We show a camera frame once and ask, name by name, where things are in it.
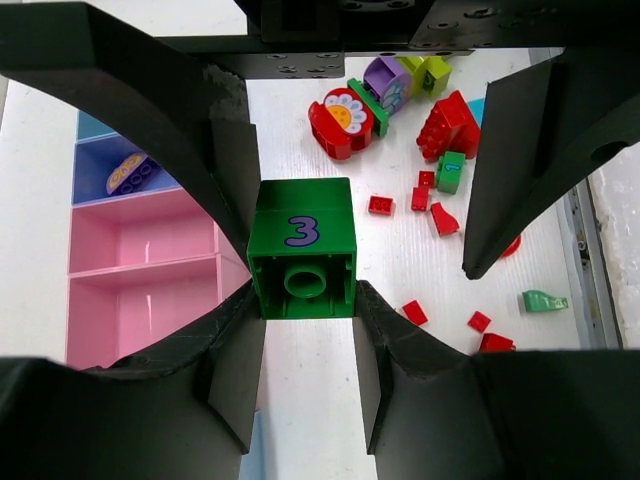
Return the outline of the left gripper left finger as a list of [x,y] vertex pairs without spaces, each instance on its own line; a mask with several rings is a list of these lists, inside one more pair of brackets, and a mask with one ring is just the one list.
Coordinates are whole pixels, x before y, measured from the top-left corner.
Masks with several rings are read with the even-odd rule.
[[251,283],[108,368],[1,361],[5,479],[235,479],[266,324]]

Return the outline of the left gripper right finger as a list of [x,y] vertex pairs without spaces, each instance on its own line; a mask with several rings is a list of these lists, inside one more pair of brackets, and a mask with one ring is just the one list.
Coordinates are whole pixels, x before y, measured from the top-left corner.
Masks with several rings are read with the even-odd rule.
[[639,354],[468,356],[366,281],[353,333],[367,451],[381,479],[635,479]]

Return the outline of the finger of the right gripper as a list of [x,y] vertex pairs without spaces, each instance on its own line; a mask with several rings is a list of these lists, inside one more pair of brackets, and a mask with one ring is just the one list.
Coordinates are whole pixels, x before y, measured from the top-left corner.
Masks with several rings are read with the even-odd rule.
[[481,278],[548,207],[639,141],[639,52],[566,48],[489,84],[462,268]]
[[84,2],[2,5],[1,73],[129,139],[247,257],[260,168],[242,79]]

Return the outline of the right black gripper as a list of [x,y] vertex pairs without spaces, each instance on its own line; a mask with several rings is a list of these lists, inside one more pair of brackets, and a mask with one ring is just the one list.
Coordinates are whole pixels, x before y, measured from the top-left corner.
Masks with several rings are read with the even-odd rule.
[[165,43],[245,79],[340,78],[348,57],[639,44],[636,1],[241,1],[244,35]]

